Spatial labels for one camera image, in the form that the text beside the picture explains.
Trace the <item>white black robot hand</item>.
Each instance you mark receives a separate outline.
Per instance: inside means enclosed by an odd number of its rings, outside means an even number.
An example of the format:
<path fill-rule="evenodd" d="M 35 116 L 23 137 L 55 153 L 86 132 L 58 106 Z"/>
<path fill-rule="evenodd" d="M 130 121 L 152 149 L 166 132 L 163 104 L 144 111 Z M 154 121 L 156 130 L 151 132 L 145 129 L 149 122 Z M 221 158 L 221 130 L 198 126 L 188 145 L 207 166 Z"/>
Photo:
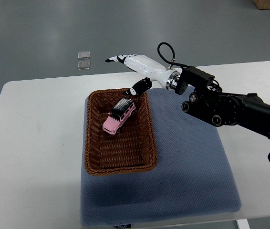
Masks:
<path fill-rule="evenodd" d="M 105 61 L 120 62 L 144 77 L 131 88 L 125 90 L 123 92 L 124 95 L 141 95 L 152 87 L 152 82 L 154 81 L 157 81 L 164 89 L 171 91 L 176 89 L 177 82 L 180 78 L 178 71 L 166 68 L 145 55 L 118 55 L 110 57 Z"/>

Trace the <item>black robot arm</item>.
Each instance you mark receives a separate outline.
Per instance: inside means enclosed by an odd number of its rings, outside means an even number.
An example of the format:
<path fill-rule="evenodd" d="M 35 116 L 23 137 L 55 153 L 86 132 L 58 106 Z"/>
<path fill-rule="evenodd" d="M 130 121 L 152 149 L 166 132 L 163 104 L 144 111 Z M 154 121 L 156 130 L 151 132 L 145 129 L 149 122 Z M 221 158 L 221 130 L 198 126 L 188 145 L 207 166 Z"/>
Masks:
<path fill-rule="evenodd" d="M 181 95 L 189 85 L 194 87 L 189 99 L 181 105 L 184 113 L 216 127 L 240 125 L 270 139 L 270 105 L 256 93 L 224 93 L 213 75 L 176 63 L 175 58 L 165 62 L 182 69 L 178 76 L 168 79 L 167 89 Z"/>

